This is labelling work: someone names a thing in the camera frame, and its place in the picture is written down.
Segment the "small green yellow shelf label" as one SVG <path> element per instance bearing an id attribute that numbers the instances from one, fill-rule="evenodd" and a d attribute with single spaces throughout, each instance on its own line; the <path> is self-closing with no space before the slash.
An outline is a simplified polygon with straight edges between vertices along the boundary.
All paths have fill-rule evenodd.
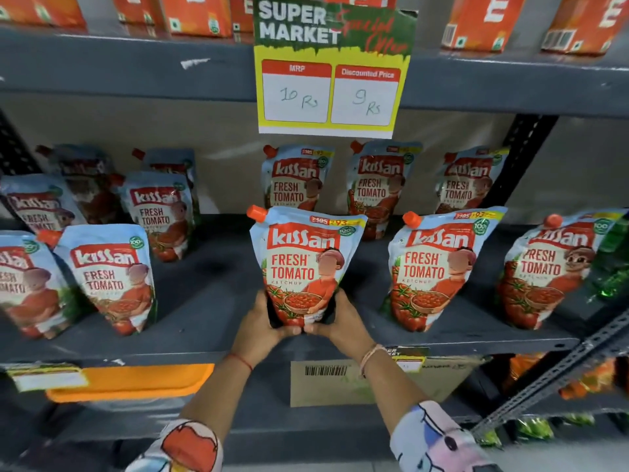
<path id="1" fill-rule="evenodd" d="M 428 347 L 396 346 L 386 350 L 405 373 L 419 373 L 429 356 Z"/>

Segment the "brown cardboard box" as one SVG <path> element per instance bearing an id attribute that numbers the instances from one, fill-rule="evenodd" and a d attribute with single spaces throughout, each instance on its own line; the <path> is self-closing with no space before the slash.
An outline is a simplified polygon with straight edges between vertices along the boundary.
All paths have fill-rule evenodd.
<path id="1" fill-rule="evenodd" d="M 443 402 L 489 357 L 427 357 L 419 373 L 406 373 L 429 397 Z M 374 404 L 372 389 L 350 359 L 293 361 L 290 405 L 342 406 Z"/>

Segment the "blue tomato ketchup spout pouch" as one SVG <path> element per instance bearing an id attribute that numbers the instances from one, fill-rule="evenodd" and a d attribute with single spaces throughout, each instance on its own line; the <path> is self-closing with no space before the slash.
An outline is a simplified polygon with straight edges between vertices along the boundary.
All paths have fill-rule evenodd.
<path id="1" fill-rule="evenodd" d="M 283 325 L 320 322 L 357 250 L 365 214 L 335 216 L 252 205 L 250 237 L 267 295 Z"/>

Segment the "white yellow shelf label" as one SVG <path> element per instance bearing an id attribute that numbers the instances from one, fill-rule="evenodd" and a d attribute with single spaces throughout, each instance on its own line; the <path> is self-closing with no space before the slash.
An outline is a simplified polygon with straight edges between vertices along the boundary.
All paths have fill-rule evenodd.
<path id="1" fill-rule="evenodd" d="M 12 363 L 1 367 L 20 393 L 89 385 L 83 370 L 70 363 Z"/>

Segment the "row of orange boxes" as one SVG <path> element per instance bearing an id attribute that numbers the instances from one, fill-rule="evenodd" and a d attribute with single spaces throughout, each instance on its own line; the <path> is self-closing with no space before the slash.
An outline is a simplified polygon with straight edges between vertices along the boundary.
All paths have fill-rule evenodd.
<path id="1" fill-rule="evenodd" d="M 604 56 L 626 34 L 629 0 L 316 0 L 417 14 L 421 47 L 502 53 Z M 0 0 L 0 23 L 87 30 L 97 21 L 137 26 L 155 37 L 251 41 L 255 0 Z"/>

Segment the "green snack packets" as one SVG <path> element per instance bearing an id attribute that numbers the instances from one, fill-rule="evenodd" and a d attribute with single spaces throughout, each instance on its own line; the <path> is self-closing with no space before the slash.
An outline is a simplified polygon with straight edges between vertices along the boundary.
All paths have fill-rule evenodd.
<path id="1" fill-rule="evenodd" d="M 555 438 L 555 429 L 561 427 L 593 427 L 594 415 L 589 413 L 569 413 L 554 417 L 529 417 L 507 421 L 503 425 L 488 430 L 476 437 L 476 443 L 488 449 L 502 449 L 502 438 L 514 443 L 548 442 Z"/>

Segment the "person's left forearm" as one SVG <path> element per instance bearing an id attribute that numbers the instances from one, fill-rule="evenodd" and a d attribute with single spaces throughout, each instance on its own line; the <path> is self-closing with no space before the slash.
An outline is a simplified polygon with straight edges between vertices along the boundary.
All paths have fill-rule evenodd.
<path id="1" fill-rule="evenodd" d="M 253 370 L 239 358 L 228 354 L 216 364 L 207 381 L 181 410 L 179 418 L 205 425 L 223 442 L 230 433 L 240 398 Z"/>

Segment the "orange snack packets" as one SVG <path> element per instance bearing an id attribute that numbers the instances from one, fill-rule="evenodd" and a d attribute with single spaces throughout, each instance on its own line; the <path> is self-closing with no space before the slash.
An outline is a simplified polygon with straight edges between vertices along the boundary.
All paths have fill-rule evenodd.
<path id="1" fill-rule="evenodd" d="M 515 382 L 529 369 L 546 356 L 545 352 L 535 354 L 516 354 L 509 359 L 509 369 L 502 384 L 507 392 Z M 565 400 L 583 398 L 588 394 L 601 393 L 612 389 L 615 383 L 617 359 L 606 359 L 603 363 L 584 373 L 580 379 L 570 382 L 559 390 Z"/>

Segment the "green yellow sale sign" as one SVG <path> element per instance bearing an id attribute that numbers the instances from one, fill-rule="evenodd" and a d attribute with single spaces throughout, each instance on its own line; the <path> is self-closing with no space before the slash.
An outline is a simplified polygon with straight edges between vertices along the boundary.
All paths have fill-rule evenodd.
<path id="1" fill-rule="evenodd" d="M 390 140 L 417 10 L 254 0 L 260 134 Z"/>

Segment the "orange plastic tray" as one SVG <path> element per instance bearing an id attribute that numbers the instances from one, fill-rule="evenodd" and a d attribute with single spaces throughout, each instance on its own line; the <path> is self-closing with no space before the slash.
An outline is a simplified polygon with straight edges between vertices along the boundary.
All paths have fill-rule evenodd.
<path id="1" fill-rule="evenodd" d="M 143 400 L 195 394 L 214 371 L 214 364 L 88 367 L 87 386 L 47 389 L 55 403 Z"/>

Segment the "person's right patterned sleeve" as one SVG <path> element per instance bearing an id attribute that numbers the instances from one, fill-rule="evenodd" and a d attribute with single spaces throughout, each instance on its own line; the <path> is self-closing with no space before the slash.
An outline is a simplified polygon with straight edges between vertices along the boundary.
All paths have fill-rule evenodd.
<path id="1" fill-rule="evenodd" d="M 434 401 L 414 405 L 393 430 L 389 445 L 402 472 L 503 472 Z"/>

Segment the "person's patterned sleeve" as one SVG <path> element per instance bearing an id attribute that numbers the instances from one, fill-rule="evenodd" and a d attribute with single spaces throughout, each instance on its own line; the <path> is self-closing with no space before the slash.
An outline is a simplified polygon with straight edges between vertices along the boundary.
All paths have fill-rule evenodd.
<path id="1" fill-rule="evenodd" d="M 414 405 L 393 430 L 389 445 L 402 472 L 503 472 L 434 401 Z"/>
<path id="2" fill-rule="evenodd" d="M 221 472 L 222 467 L 216 434 L 200 422 L 177 419 L 124 472 Z"/>

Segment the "person's right forearm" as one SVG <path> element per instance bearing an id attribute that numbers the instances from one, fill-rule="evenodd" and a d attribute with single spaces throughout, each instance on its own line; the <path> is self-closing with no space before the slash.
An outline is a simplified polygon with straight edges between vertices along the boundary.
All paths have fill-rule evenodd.
<path id="1" fill-rule="evenodd" d="M 379 344 L 364 357 L 360 370 L 390 436 L 406 413 L 429 399 Z"/>

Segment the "person's left patterned sleeve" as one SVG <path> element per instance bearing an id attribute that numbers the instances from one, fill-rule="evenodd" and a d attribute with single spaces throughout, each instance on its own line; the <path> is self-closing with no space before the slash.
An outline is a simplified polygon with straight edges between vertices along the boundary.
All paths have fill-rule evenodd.
<path id="1" fill-rule="evenodd" d="M 222 467 L 216 434 L 200 422 L 177 419 L 124 472 L 221 472 Z"/>

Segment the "person's right hand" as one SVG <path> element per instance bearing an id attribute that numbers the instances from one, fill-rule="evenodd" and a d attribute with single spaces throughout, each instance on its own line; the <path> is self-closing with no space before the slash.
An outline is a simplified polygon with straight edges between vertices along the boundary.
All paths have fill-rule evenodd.
<path id="1" fill-rule="evenodd" d="M 343 289 L 334 295 L 333 338 L 327 338 L 345 356 L 361 364 L 364 357 L 374 349 L 376 342 L 368 333 L 357 309 L 352 305 Z"/>

